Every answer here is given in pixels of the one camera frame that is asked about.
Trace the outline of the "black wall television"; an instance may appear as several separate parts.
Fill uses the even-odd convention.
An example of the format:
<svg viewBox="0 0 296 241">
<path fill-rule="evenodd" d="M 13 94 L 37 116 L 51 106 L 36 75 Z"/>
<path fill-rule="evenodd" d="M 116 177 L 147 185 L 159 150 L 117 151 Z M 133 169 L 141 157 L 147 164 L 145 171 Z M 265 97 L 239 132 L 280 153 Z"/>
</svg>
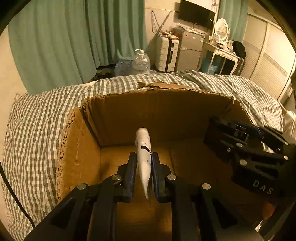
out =
<svg viewBox="0 0 296 241">
<path fill-rule="evenodd" d="M 215 13 L 189 1 L 181 1 L 178 12 L 178 19 L 212 29 Z"/>
</svg>

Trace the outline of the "green curtain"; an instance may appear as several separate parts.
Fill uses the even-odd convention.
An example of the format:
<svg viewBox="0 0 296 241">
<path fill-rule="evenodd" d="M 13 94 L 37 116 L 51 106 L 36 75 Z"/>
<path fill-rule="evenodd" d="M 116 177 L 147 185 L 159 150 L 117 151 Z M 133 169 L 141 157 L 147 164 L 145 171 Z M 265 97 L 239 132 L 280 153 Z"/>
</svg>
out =
<svg viewBox="0 0 296 241">
<path fill-rule="evenodd" d="M 30 1 L 8 25 L 29 94 L 88 82 L 100 66 L 145 49 L 144 1 Z"/>
<path fill-rule="evenodd" d="M 230 28 L 229 38 L 242 42 L 247 22 L 248 2 L 246 0 L 220 0 L 218 19 L 226 20 Z"/>
</svg>

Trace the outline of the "green curtain right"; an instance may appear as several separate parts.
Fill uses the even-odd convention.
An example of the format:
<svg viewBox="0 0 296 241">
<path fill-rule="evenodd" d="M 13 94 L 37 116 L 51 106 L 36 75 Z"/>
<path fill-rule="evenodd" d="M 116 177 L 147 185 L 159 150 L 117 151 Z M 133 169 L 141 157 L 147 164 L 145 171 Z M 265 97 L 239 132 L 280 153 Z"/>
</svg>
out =
<svg viewBox="0 0 296 241">
<path fill-rule="evenodd" d="M 230 28 L 229 38 L 242 42 L 247 22 L 248 2 L 246 0 L 220 0 L 218 19 L 226 20 Z"/>
</svg>

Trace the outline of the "green curtain left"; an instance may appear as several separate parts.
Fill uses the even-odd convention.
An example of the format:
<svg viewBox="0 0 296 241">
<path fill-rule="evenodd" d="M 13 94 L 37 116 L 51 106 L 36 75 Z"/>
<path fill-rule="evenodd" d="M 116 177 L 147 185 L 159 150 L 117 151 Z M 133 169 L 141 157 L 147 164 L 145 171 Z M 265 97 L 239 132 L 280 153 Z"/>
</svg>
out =
<svg viewBox="0 0 296 241">
<path fill-rule="evenodd" d="M 29 94 L 88 82 L 100 66 L 145 49 L 144 1 L 30 1 L 8 25 Z"/>
</svg>

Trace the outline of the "silver mini fridge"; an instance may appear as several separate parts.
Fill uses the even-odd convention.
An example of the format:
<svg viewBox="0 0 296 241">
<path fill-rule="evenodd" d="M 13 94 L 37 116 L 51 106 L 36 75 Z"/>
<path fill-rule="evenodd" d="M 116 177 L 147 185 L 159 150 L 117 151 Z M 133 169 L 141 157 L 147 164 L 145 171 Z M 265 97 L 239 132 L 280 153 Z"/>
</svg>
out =
<svg viewBox="0 0 296 241">
<path fill-rule="evenodd" d="M 175 71 L 197 69 L 204 36 L 188 32 L 182 27 L 175 27 L 174 35 L 179 38 Z"/>
</svg>

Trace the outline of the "green checkered bed sheet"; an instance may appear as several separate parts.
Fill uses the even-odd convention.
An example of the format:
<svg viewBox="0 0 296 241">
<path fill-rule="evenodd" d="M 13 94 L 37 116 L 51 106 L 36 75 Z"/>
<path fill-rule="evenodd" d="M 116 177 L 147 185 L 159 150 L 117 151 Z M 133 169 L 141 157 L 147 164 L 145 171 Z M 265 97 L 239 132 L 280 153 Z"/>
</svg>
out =
<svg viewBox="0 0 296 241">
<path fill-rule="evenodd" d="M 232 96 L 255 125 L 283 129 L 280 103 L 241 76 L 208 75 L 194 70 L 102 79 L 15 98 L 6 129 L 1 164 L 16 198 L 4 188 L 8 230 L 23 240 L 56 206 L 58 147 L 69 111 L 96 95 L 127 92 L 138 83 L 163 82 Z"/>
</svg>

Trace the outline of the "large clear water jug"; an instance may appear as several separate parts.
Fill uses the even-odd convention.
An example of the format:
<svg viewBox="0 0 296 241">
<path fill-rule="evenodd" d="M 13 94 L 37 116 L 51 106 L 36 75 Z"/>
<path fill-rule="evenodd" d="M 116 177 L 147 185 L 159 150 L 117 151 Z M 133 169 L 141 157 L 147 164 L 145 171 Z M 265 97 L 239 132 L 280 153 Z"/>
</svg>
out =
<svg viewBox="0 0 296 241">
<path fill-rule="evenodd" d="M 136 49 L 136 55 L 132 60 L 132 74 L 149 74 L 151 71 L 151 62 L 144 50 Z"/>
</svg>

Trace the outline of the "dark clothes pile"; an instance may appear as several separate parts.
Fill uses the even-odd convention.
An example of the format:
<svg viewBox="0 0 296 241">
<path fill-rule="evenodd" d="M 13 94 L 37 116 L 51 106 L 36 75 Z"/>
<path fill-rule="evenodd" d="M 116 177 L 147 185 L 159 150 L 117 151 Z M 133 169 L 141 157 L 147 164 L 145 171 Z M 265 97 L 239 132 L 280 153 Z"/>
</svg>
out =
<svg viewBox="0 0 296 241">
<path fill-rule="evenodd" d="M 97 81 L 100 79 L 109 79 L 115 76 L 114 74 L 114 64 L 110 64 L 108 66 L 99 66 L 97 67 L 97 72 L 93 78 L 91 78 L 88 82 Z"/>
</svg>

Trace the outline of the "brown cardboard box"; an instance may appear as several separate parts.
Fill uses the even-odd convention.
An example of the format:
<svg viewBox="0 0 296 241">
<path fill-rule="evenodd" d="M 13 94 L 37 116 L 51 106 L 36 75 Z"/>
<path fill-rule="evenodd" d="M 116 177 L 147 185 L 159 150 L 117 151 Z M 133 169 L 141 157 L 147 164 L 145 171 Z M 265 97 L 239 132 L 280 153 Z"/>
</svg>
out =
<svg viewBox="0 0 296 241">
<path fill-rule="evenodd" d="M 251 123 L 242 101 L 178 84 L 139 84 L 138 90 L 95 96 L 67 116 L 59 149 L 57 200 L 79 183 L 94 185 L 116 173 L 131 152 L 156 152 L 187 182 L 209 183 L 250 225 L 265 200 L 231 179 L 231 168 L 203 143 L 209 118 Z"/>
</svg>

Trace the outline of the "white sliding wardrobe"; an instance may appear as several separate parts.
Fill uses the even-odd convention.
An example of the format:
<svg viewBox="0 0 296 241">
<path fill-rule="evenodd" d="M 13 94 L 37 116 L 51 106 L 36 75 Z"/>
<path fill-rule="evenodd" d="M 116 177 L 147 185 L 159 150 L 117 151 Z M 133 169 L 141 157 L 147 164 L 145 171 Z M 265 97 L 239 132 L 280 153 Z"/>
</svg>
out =
<svg viewBox="0 0 296 241">
<path fill-rule="evenodd" d="M 242 43 L 246 63 L 241 76 L 282 100 L 295 70 L 295 51 L 281 27 L 249 14 Z"/>
</svg>

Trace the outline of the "white suitcase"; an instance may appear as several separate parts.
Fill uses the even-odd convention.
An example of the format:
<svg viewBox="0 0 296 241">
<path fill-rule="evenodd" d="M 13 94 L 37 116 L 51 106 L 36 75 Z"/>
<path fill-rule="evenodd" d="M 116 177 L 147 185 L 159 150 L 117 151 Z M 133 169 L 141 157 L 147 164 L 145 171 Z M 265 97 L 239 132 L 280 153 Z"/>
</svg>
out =
<svg viewBox="0 0 296 241">
<path fill-rule="evenodd" d="M 179 48 L 178 38 L 159 36 L 156 40 L 154 64 L 160 72 L 174 72 Z"/>
</svg>

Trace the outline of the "blue waste bin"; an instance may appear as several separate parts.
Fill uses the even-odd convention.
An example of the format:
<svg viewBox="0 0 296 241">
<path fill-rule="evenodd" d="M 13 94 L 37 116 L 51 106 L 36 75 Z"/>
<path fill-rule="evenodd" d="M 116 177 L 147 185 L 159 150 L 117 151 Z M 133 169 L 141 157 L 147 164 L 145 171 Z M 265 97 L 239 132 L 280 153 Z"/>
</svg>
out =
<svg viewBox="0 0 296 241">
<path fill-rule="evenodd" d="M 218 68 L 218 63 L 215 61 L 210 65 L 210 59 L 204 58 L 201 65 L 201 72 L 214 75 Z"/>
</svg>

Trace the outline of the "white oval mirror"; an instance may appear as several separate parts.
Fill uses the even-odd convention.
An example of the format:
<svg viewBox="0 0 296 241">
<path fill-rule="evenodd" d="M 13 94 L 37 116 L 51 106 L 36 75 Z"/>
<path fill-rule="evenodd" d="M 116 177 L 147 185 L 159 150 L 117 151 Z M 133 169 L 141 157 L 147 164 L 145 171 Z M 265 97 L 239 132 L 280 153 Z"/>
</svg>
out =
<svg viewBox="0 0 296 241">
<path fill-rule="evenodd" d="M 217 42 L 225 42 L 230 35 L 230 28 L 224 18 L 220 18 L 215 22 L 214 38 Z"/>
</svg>

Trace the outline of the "white cosmetic tube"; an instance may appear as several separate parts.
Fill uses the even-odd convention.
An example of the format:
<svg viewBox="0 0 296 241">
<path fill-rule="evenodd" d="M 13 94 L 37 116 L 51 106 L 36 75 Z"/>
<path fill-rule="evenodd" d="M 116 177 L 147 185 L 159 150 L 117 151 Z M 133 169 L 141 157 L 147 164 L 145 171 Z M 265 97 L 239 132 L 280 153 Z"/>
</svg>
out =
<svg viewBox="0 0 296 241">
<path fill-rule="evenodd" d="M 137 148 L 137 165 L 140 180 L 146 199 L 149 199 L 149 183 L 151 178 L 151 139 L 146 128 L 139 128 L 135 136 Z"/>
</svg>

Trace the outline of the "black bag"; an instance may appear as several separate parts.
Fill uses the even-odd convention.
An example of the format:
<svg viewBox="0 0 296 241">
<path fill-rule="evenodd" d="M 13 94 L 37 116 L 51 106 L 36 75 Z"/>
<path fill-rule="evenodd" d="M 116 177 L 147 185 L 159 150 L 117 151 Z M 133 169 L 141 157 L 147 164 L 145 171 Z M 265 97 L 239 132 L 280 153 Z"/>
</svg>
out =
<svg viewBox="0 0 296 241">
<path fill-rule="evenodd" d="M 246 50 L 240 41 L 234 41 L 232 44 L 234 53 L 239 57 L 246 59 Z"/>
</svg>

